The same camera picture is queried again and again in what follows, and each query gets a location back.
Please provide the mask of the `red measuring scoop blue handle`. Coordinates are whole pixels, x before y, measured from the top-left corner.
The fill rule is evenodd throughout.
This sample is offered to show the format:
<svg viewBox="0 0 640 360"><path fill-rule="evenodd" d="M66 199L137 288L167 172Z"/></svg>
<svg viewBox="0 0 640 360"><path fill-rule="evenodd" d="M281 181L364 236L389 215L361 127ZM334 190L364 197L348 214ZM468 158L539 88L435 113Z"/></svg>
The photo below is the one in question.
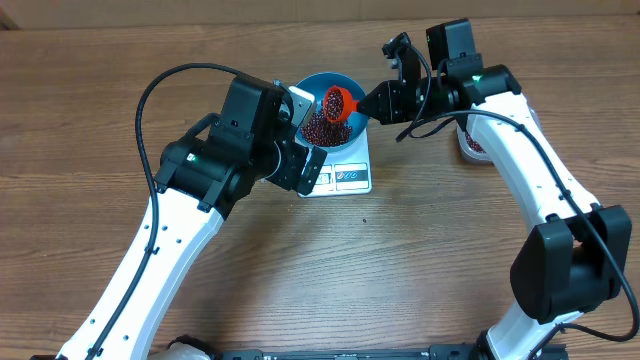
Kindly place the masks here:
<svg viewBox="0 0 640 360"><path fill-rule="evenodd" d="M344 123L357 111L358 101L345 88L331 86L322 101L325 118L332 123Z"/></svg>

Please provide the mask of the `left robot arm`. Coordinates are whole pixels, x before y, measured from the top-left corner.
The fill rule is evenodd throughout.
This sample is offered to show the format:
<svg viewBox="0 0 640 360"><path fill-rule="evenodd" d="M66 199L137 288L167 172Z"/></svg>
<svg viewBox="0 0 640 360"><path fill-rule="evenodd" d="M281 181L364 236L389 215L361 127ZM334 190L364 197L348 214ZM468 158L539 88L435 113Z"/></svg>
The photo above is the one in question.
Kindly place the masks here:
<svg viewBox="0 0 640 360"><path fill-rule="evenodd" d="M147 172L150 198L129 250L59 359L144 359L189 268L234 205L266 180L308 195L326 158L296 143L315 112L298 87L237 75L221 113L210 113Z"/></svg>

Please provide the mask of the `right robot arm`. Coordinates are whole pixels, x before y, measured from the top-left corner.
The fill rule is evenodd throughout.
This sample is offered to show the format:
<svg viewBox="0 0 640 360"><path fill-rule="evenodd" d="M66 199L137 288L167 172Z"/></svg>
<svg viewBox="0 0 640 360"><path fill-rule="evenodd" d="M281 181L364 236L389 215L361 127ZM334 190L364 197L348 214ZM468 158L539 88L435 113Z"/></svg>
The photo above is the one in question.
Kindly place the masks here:
<svg viewBox="0 0 640 360"><path fill-rule="evenodd" d="M579 328L579 318L624 294L638 301L624 267L632 223L619 205L605 207L569 172L538 125L522 87L503 65L485 66L466 19L429 28L428 49L406 34L383 54L399 76L358 103L404 137L429 125L455 123L485 152L511 191L528 231L509 273L514 301L474 344L432 346L432 358L563 359L553 337Z"/></svg>

